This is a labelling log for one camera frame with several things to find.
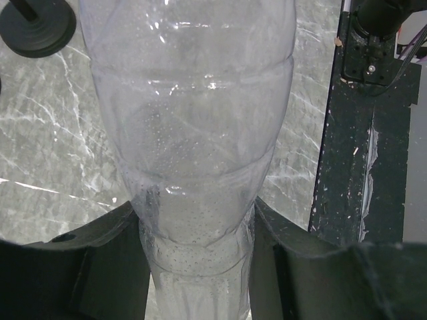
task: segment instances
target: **black disc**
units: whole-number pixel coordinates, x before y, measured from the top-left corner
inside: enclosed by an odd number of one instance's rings
[[[27,21],[8,3],[0,14],[0,36],[18,55],[41,58],[66,46],[73,37],[76,18],[65,0],[27,0],[38,18]]]

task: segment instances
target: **gray marble table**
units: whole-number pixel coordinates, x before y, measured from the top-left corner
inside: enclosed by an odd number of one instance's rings
[[[78,12],[77,0],[69,0]],[[6,0],[0,0],[3,8]],[[288,112],[260,196],[308,226],[340,0],[297,0]],[[101,122],[81,31],[44,59],[0,41],[0,237],[48,241],[127,200]],[[147,318],[160,317],[153,302]]]

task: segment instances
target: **black cylinder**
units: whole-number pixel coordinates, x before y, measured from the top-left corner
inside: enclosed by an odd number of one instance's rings
[[[356,12],[356,28],[364,34],[389,37],[410,14],[410,1],[365,0]]]

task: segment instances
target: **clear plastic bottle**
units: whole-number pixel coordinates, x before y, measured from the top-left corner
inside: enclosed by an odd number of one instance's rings
[[[294,0],[83,0],[103,122],[164,320],[244,320]]]

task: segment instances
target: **black mechanical device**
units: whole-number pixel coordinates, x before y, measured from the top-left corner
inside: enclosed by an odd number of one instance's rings
[[[403,62],[393,58],[393,34],[425,3],[354,1],[342,12],[309,232],[256,200],[254,320],[427,319],[427,245],[402,243],[420,66],[395,80]],[[49,243],[0,241],[0,319],[144,319],[138,223],[125,203]]]

